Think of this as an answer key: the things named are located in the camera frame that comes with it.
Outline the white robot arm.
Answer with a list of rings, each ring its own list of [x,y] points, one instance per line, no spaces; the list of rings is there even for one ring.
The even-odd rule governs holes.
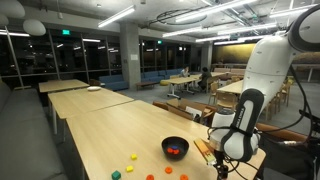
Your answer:
[[[249,58],[240,99],[235,109],[215,113],[208,140],[214,149],[216,166],[225,171],[223,159],[247,162],[258,150],[255,132],[258,117],[280,90],[294,57],[320,50],[320,5],[303,12],[284,33],[259,40]]]

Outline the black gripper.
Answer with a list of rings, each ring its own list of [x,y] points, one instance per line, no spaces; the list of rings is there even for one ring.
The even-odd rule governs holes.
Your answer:
[[[214,156],[216,158],[216,164],[214,167],[218,173],[217,180],[227,180],[228,167],[223,164],[224,154],[221,151],[214,151]]]

